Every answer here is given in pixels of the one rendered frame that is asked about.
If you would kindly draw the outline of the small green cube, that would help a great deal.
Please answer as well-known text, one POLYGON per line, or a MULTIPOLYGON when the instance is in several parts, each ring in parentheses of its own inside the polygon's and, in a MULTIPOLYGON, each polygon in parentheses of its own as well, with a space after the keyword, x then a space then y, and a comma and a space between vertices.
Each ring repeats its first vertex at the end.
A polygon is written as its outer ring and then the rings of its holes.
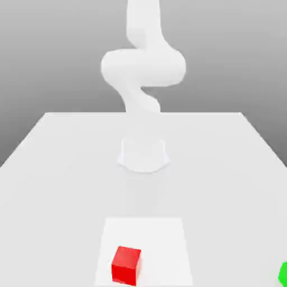
POLYGON ((287 261, 283 262, 280 267, 278 281, 283 287, 287 287, 287 261))

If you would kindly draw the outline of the small red cube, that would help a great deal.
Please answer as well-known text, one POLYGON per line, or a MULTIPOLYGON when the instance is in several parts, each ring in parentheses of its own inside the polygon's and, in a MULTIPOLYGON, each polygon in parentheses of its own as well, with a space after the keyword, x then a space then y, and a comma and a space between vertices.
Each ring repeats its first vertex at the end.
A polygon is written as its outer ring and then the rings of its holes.
POLYGON ((119 246, 111 264, 112 281, 136 286, 140 269, 141 250, 119 246))

